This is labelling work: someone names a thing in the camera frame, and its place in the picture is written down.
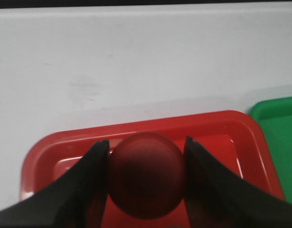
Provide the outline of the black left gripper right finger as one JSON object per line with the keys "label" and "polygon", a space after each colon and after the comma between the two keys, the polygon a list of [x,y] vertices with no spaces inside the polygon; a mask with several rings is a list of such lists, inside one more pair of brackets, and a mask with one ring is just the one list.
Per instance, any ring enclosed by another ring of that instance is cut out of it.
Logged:
{"label": "black left gripper right finger", "polygon": [[292,204],[238,177],[191,137],[185,161],[192,228],[292,228]]}

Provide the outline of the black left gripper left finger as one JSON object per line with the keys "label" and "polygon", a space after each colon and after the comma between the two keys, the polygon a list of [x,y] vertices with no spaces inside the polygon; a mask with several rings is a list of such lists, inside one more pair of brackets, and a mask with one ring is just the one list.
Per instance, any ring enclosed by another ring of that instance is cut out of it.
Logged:
{"label": "black left gripper left finger", "polygon": [[0,228],[99,228],[107,200],[109,141],[96,142],[66,173],[0,211]]}

